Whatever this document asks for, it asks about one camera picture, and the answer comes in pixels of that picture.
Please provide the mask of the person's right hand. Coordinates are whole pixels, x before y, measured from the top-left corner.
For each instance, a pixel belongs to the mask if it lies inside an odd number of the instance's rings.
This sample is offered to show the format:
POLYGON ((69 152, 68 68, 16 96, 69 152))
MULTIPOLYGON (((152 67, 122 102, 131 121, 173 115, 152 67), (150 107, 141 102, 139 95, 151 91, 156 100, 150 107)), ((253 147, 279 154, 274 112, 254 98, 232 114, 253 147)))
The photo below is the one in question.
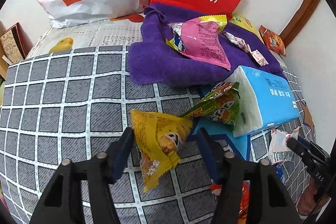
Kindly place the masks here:
POLYGON ((297 205, 297 211, 299 215, 307 216, 310 213, 313 214, 319 213, 321 209, 327 204, 327 202, 330 199, 330 197, 327 194, 323 196, 319 204, 315 202, 314 195, 317 194, 318 188, 319 186, 316 183, 316 180, 310 177, 309 185, 303 192, 297 205))

